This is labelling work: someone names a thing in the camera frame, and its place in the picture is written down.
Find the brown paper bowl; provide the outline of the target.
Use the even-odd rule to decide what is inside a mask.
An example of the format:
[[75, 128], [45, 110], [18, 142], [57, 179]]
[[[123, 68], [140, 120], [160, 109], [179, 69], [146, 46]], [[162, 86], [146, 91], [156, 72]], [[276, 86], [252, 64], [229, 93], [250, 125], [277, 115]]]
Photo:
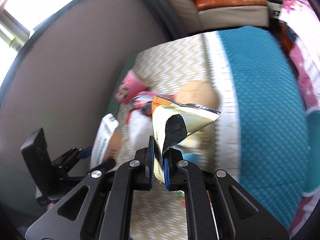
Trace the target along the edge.
[[219, 109], [221, 101], [218, 91], [206, 81], [190, 81], [184, 84], [174, 99], [179, 103], [196, 103], [212, 109]]

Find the pink silver snack wrapper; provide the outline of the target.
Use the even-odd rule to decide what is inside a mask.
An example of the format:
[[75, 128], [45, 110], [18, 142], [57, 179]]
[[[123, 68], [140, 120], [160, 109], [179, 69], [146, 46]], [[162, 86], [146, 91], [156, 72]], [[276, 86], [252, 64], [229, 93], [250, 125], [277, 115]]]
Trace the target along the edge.
[[125, 124], [130, 122], [131, 115], [134, 111], [137, 111], [139, 114], [145, 115], [147, 117], [151, 116], [151, 104], [154, 96], [157, 96], [156, 93], [142, 91], [138, 93], [130, 101], [130, 109], [127, 111]]

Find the pink floral quilt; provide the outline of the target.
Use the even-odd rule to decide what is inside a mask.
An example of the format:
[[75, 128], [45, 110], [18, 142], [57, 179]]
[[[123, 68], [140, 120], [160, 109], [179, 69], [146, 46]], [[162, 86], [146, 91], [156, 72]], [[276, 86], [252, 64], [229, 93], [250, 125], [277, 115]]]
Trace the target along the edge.
[[297, 36], [289, 56], [298, 70], [309, 133], [306, 185], [289, 233], [319, 239], [319, 19], [308, 0], [284, 0], [279, 19]]

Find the white blue wrapper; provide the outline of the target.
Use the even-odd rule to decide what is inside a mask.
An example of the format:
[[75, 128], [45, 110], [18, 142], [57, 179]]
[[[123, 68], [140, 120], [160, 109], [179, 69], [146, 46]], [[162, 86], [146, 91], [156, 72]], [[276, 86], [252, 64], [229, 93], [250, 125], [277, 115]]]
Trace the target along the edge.
[[102, 164], [107, 158], [116, 159], [121, 148], [121, 135], [116, 132], [119, 121], [108, 113], [101, 120], [90, 158], [90, 169]]

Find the cream black snack wrapper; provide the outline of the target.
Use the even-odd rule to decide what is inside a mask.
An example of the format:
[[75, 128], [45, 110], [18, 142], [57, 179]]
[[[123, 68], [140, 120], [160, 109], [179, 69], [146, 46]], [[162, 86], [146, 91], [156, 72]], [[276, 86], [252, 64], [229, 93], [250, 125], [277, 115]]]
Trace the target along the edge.
[[180, 103], [161, 95], [151, 101], [155, 140], [155, 176], [166, 188], [169, 182], [170, 149], [190, 135], [215, 122], [221, 112], [197, 103]]

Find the pink cartoon paper cup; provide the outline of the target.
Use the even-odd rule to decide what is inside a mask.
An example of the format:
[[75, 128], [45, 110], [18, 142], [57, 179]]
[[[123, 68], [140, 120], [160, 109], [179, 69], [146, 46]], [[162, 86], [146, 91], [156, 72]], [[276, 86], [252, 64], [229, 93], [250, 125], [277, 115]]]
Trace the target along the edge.
[[133, 70], [129, 70], [116, 90], [116, 99], [123, 104], [129, 104], [140, 92], [147, 89], [147, 85]]

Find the teal patterned mattress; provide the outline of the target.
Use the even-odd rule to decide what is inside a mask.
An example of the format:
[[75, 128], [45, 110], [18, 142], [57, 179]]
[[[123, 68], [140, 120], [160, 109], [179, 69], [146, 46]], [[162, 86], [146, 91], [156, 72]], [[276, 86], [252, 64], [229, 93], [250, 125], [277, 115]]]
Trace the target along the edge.
[[133, 55], [129, 71], [149, 95], [219, 110], [178, 148], [198, 155], [206, 171], [227, 171], [290, 227], [306, 181], [308, 126], [296, 78], [269, 31], [246, 26], [160, 44]]

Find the grey window curtain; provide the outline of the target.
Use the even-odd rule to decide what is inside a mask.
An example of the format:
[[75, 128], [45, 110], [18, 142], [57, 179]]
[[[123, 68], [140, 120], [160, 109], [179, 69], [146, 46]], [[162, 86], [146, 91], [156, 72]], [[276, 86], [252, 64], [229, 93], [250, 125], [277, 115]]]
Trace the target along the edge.
[[187, 37], [188, 33], [176, 11], [167, 0], [143, 0], [170, 40]]

